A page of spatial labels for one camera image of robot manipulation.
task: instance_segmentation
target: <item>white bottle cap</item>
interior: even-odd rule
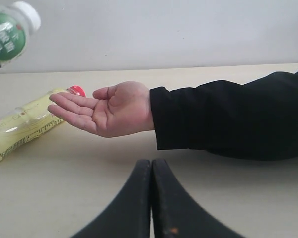
[[[30,35],[33,35],[37,32],[41,27],[41,18],[39,13],[28,3],[23,1],[17,1],[12,4],[12,7],[17,8],[19,11],[23,13],[23,15],[27,18],[30,23]]]

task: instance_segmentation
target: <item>table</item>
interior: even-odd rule
[[[0,75],[0,116],[56,87],[87,95],[133,80],[149,88],[246,83],[298,64]],[[163,158],[190,195],[250,238],[298,238],[298,158],[255,162],[203,151],[157,151],[154,132],[101,138],[64,123],[0,163],[0,238],[68,238],[119,192],[136,160]]]

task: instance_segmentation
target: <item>green bottle label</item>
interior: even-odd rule
[[[0,63],[21,54],[25,44],[26,34],[22,26],[13,17],[0,13]]]

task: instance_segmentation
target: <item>black sleeve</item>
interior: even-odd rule
[[[150,91],[157,148],[207,150],[243,159],[298,156],[298,72],[240,85]]]

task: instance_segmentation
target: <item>bottle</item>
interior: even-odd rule
[[[53,89],[43,97],[15,108],[0,118],[0,161],[21,145],[40,137],[63,122],[47,110],[48,106],[53,104],[50,96],[59,92],[86,97],[84,90],[79,86],[72,86],[66,90]]]
[[[41,26],[38,12],[26,2],[0,6],[0,68],[20,56]]]

